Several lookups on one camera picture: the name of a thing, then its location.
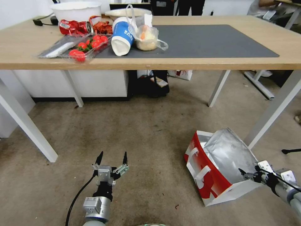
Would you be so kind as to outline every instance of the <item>blue paper cup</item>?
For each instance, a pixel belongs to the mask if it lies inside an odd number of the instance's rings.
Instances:
[[[126,17],[119,17],[113,23],[113,35],[111,45],[117,56],[128,54],[134,42],[134,36],[129,31]]]

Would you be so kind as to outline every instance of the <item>white table leg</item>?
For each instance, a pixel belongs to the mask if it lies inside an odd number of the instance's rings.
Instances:
[[[36,127],[27,113],[24,111],[19,102],[7,89],[6,85],[0,79],[0,104],[4,109],[13,117],[13,119],[19,124],[29,138],[35,143],[40,151],[50,162],[55,162],[57,159],[57,153],[50,146],[48,141],[42,135],[40,130]]]
[[[274,99],[274,94],[271,93],[264,85],[261,84],[259,78],[261,75],[265,72],[265,70],[258,71],[255,75],[253,75],[253,72],[246,71],[244,75],[249,79],[250,82],[253,83],[254,86],[256,86],[269,100]]]
[[[292,14],[291,18],[289,19],[288,23],[285,25],[285,27],[284,27],[285,29],[288,29],[288,30],[291,29],[292,25],[294,24],[294,22],[295,22],[296,19],[298,18],[300,12],[301,12],[301,8],[298,7],[298,8],[293,12],[293,14]]]
[[[275,99],[270,103],[269,107],[245,138],[244,142],[250,149],[254,147],[300,89],[301,71],[293,71],[277,93]]]
[[[79,91],[76,89],[75,84],[73,82],[73,79],[69,73],[68,70],[62,70],[62,74],[66,80],[66,82],[68,83],[70,89],[72,90],[72,94],[73,97],[75,98],[77,105],[79,107],[83,107],[84,106],[84,102],[82,101],[81,95],[79,93]]]
[[[209,107],[213,107],[220,91],[222,90],[222,87],[223,87],[228,75],[230,74],[230,71],[231,70],[222,71],[222,74],[221,74],[221,76],[220,76],[220,78],[219,78],[219,80],[216,84],[216,87],[214,88],[214,91],[213,91],[213,93],[212,93],[212,95],[209,99],[209,102],[208,102]]]

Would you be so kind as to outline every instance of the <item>cherry tomato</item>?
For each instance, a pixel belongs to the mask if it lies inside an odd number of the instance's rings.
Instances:
[[[95,35],[95,36],[93,37],[93,41],[95,41],[95,40],[100,40],[100,36],[99,36],[99,35]]]
[[[84,42],[80,42],[80,43],[77,45],[77,47],[81,47],[81,48],[85,49],[85,48],[87,48],[87,44],[84,43]]]
[[[75,53],[75,59],[78,61],[78,62],[85,62],[86,60],[86,55],[83,51],[78,51]]]
[[[106,36],[104,36],[104,35],[101,36],[100,39],[101,39],[103,42],[107,42],[107,41],[108,41],[108,38],[107,38]]]
[[[91,44],[92,48],[95,48],[96,50],[100,49],[102,41],[101,40],[94,40]]]
[[[71,50],[71,51],[69,52],[69,56],[70,56],[71,58],[75,58],[75,55],[77,54],[77,52],[79,52],[77,49]]]

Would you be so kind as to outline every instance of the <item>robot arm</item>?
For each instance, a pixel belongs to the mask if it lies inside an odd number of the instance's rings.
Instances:
[[[72,207],[79,196],[79,194],[84,190],[84,188],[92,181],[92,179],[97,176],[98,181],[96,185],[98,186],[97,191],[92,197],[86,197],[83,207],[86,210],[86,223],[84,226],[104,226],[105,223],[109,221],[110,216],[110,204],[113,200],[112,188],[116,184],[116,180],[119,179],[128,169],[128,159],[126,152],[124,153],[122,165],[117,167],[111,167],[109,165],[101,165],[101,160],[103,157],[103,152],[97,157],[95,164],[92,164],[94,169],[93,176],[91,179],[79,190],[75,196],[72,204],[69,208],[65,226],[69,224],[69,218],[71,214]]]
[[[246,173],[239,169],[245,180],[251,179],[270,187],[272,192],[288,203],[301,219],[301,189],[297,185],[294,173],[287,169],[274,171],[267,161],[258,162],[255,170],[255,173]]]

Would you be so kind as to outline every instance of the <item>beige carpet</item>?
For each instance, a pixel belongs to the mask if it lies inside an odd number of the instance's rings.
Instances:
[[[215,106],[208,108],[219,75],[201,71],[191,81],[169,78],[170,94],[158,99],[141,96],[85,103],[83,108],[75,108],[75,102],[38,103],[30,117],[59,157],[49,163],[19,128],[0,141],[1,225],[64,225],[69,205],[91,177],[91,163],[101,151],[102,163],[112,166],[119,166],[127,151],[130,165],[113,189],[108,225],[299,225],[291,208],[264,186],[235,201],[204,207],[183,159],[195,130],[230,127],[243,139],[270,103],[233,71]],[[301,184],[301,153],[280,152],[301,148],[301,126],[293,119],[300,110],[299,93],[253,152],[275,169],[290,168]],[[80,195],[70,225],[84,223],[83,200],[95,192],[95,183]]]

